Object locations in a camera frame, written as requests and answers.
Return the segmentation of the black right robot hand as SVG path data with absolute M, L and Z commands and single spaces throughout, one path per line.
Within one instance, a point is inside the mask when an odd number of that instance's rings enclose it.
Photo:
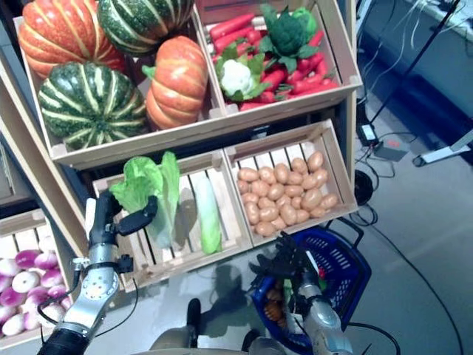
M 290 280 L 295 292 L 305 283 L 319 285 L 318 274 L 309 255 L 284 231 L 276 238 L 276 254 L 272 258 L 258 254 L 256 260 L 257 263 L 249 263 L 253 273 L 259 277 Z

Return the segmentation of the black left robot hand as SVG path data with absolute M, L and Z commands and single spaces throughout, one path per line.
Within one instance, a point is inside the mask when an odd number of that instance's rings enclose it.
M 118 234 L 128 236 L 143 229 L 153 221 L 158 210 L 157 198 L 152 195 L 148 197 L 143 209 L 129 214 L 115 224 L 114 217 L 122 210 L 115 196 L 106 190 L 95 201 L 92 228 L 88 232 L 89 249 L 101 243 L 118 246 L 116 239 Z

